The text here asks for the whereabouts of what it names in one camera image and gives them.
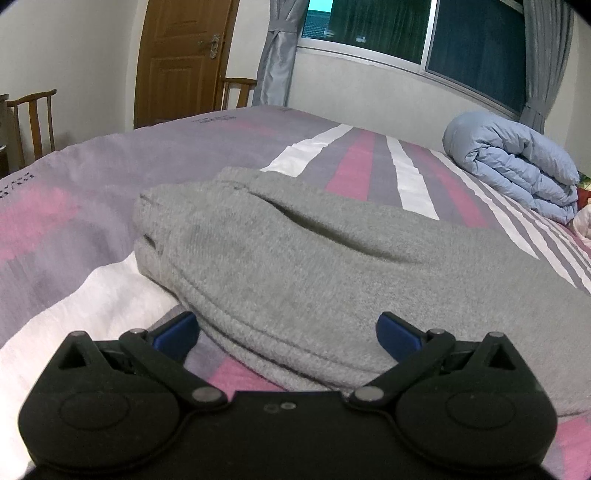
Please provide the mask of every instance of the blue gripper pad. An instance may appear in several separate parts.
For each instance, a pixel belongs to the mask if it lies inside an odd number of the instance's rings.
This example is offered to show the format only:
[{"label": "blue gripper pad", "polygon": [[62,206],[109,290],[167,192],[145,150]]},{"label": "blue gripper pad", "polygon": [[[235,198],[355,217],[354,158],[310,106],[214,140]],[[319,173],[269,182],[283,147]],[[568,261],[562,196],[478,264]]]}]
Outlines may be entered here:
[{"label": "blue gripper pad", "polygon": [[375,324],[379,344],[397,362],[418,352],[427,342],[427,335],[393,313],[383,312]]},{"label": "blue gripper pad", "polygon": [[199,338],[199,323],[193,312],[183,312],[150,333],[152,347],[182,364]]}]

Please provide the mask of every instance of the bed sheet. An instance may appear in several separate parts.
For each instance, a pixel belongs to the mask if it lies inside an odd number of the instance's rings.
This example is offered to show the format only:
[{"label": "bed sheet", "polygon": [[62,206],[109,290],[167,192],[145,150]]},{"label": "bed sheet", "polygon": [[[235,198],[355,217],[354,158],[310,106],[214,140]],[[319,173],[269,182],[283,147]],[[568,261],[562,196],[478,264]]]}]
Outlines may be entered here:
[{"label": "bed sheet", "polygon": [[[154,327],[179,308],[137,270],[131,213],[139,193],[212,179],[226,166],[279,171],[336,194],[500,231],[591,294],[590,250],[566,228],[444,154],[395,138],[270,106],[95,138],[0,183],[0,478],[25,470],[18,409],[70,331],[113,339],[132,327]],[[280,390],[205,335],[186,367],[229,394]],[[591,475],[591,416],[561,423],[545,465],[564,480]]]}]

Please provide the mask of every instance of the blue comforter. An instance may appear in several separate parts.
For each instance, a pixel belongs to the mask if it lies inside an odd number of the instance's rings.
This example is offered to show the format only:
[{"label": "blue comforter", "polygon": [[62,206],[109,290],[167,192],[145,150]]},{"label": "blue comforter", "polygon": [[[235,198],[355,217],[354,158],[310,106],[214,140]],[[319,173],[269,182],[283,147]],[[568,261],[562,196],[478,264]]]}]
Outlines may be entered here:
[{"label": "blue comforter", "polygon": [[577,213],[573,160],[523,124],[489,112],[463,113],[447,126],[443,147],[461,168],[545,217],[567,223]]}]

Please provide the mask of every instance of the door handle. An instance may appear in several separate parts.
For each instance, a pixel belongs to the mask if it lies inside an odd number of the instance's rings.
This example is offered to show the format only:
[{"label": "door handle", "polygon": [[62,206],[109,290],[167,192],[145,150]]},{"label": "door handle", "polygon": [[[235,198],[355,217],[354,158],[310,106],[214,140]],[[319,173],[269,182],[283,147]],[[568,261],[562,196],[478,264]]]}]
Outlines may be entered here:
[{"label": "door handle", "polygon": [[[197,44],[201,47],[202,45],[204,45],[206,43],[203,40],[199,40],[199,42],[197,42]],[[217,50],[218,50],[218,48],[220,46],[220,34],[219,33],[216,33],[212,37],[212,39],[207,42],[207,45],[210,45],[209,57],[211,59],[214,59],[215,57],[217,57]]]},{"label": "door handle", "polygon": [[220,34],[216,33],[211,41],[212,44],[212,48],[209,50],[209,58],[214,59],[215,57],[217,57],[217,49],[219,48],[220,45]]}]

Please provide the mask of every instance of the wooden chair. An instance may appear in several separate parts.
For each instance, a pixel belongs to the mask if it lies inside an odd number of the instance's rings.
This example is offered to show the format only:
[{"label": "wooden chair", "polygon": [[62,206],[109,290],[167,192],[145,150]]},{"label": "wooden chair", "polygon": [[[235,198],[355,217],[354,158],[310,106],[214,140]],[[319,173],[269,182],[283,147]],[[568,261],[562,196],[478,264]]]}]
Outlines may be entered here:
[{"label": "wooden chair", "polygon": [[248,93],[256,86],[256,80],[243,78],[220,78],[222,82],[222,110],[228,109],[228,97],[230,96],[230,85],[240,85],[240,94],[236,108],[243,108],[248,104]]},{"label": "wooden chair", "polygon": [[8,168],[8,154],[6,152],[6,145],[0,145],[0,179],[4,178],[10,173]]},{"label": "wooden chair", "polygon": [[43,148],[41,146],[41,128],[39,127],[39,114],[37,111],[37,101],[41,98],[47,98],[47,120],[49,122],[49,140],[51,144],[51,151],[56,150],[56,145],[53,140],[53,120],[51,118],[51,97],[57,93],[56,89],[51,92],[32,93],[30,95],[19,98],[18,100],[9,100],[6,102],[7,106],[14,109],[14,131],[17,136],[18,147],[18,165],[19,168],[26,167],[25,154],[22,150],[21,128],[18,122],[18,106],[23,103],[29,104],[29,121],[31,122],[31,135],[33,136],[33,152],[35,160],[39,160],[43,156]]}]

